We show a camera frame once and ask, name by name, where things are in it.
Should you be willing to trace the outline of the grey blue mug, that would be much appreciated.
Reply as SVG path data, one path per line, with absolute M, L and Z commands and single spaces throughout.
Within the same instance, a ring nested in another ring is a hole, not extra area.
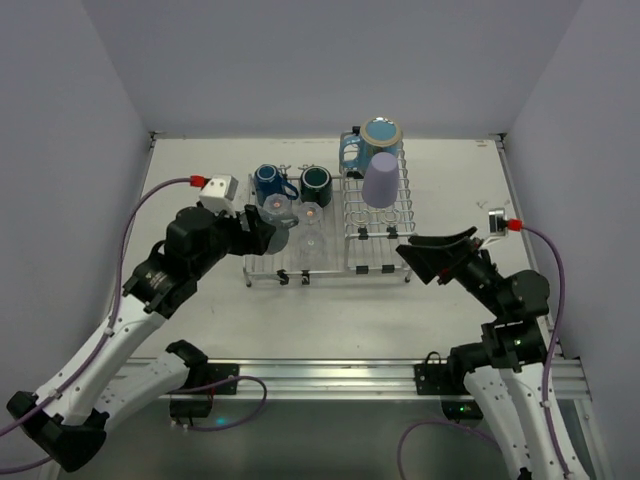
M 269 240 L 265 254 L 275 255 L 286 247 L 290 237 L 289 230 L 292 226 L 292 221 L 267 221 L 267 224 L 273 226 L 275 232 Z

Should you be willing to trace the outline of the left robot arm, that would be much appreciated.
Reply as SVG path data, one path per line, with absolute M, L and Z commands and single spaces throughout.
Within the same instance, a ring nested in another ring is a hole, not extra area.
M 185 340 L 120 386 L 110 383 L 214 265 L 226 255 L 266 254 L 275 233 L 254 205 L 233 214 L 180 210 L 124 284 L 112 313 L 54 378 L 35 392 L 16 392 L 9 413 L 49 459 L 74 472 L 93 459 L 111 429 L 155 398 L 210 391 L 207 357 Z

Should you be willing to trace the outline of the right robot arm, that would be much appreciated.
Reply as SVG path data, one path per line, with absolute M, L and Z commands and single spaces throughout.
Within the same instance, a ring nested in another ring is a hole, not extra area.
M 397 248 L 423 283 L 455 280 L 495 317 L 482 325 L 480 341 L 416 364 L 416 391 L 471 395 L 511 478 L 585 479 L 551 379 L 558 335 L 545 340 L 538 324 L 549 312 L 549 282 L 534 270 L 502 276 L 475 233 L 412 236 Z

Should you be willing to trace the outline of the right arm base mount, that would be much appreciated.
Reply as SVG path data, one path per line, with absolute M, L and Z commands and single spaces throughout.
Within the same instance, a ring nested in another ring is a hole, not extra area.
M 425 359 L 413 366 L 414 384 L 419 396 L 437 396 L 443 415 L 455 423 L 478 424 L 484 415 L 465 387 L 452 379 L 447 363 L 439 352 L 431 351 Z

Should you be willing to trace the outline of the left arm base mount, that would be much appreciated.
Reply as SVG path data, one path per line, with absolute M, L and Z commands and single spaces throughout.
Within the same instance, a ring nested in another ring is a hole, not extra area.
M 237 363 L 207 363 L 192 369 L 182 389 L 204 387 L 240 373 Z M 186 397 L 172 396 L 169 402 L 170 418 L 177 423 L 194 425 L 196 419 L 205 419 L 212 412 L 217 396 L 232 396 L 237 393 L 238 382 L 230 382 L 220 387 L 199 390 Z

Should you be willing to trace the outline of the lavender plastic cup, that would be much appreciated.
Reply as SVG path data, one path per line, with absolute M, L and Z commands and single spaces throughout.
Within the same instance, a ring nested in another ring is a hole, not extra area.
M 398 159 L 387 152 L 375 154 L 363 180 L 361 194 L 364 202 L 376 209 L 388 208 L 395 203 L 398 188 Z

